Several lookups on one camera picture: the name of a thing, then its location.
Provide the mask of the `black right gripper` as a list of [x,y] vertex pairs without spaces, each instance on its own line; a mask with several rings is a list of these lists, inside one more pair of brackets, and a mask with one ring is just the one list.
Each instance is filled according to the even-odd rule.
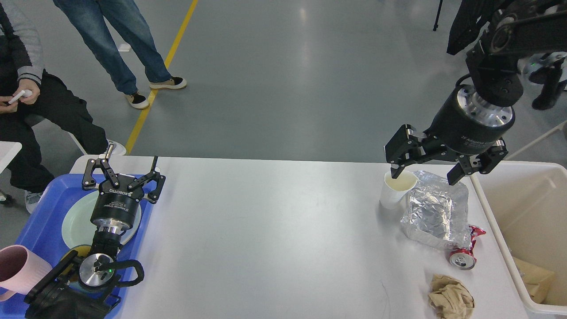
[[450,148],[449,158],[457,162],[446,175],[449,185],[475,172],[486,175],[508,155],[505,141],[500,138],[515,121],[512,107],[492,105],[480,97],[473,85],[459,85],[429,128],[420,132],[403,124],[384,146],[391,177],[397,179],[407,166],[442,159],[446,147]]

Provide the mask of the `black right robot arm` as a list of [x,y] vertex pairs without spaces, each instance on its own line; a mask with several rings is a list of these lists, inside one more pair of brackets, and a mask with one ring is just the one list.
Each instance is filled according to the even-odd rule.
[[516,121],[523,95],[519,75],[541,84],[532,103],[551,109],[566,87],[564,0],[464,0],[451,26],[447,53],[466,53],[468,73],[424,132],[402,125],[385,145],[390,174],[410,165],[455,162],[454,185],[475,172],[490,173],[507,155],[503,135]]

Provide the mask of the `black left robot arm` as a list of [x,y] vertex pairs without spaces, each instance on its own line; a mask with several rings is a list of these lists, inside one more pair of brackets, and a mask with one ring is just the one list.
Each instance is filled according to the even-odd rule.
[[96,229],[89,251],[81,257],[71,249],[27,293],[27,319],[103,319],[121,303],[115,289],[144,280],[139,261],[119,260],[121,238],[133,228],[140,202],[159,200],[166,177],[156,167],[158,157],[143,176],[114,172],[109,163],[112,149],[90,159],[83,175],[83,190],[97,191],[90,218]]

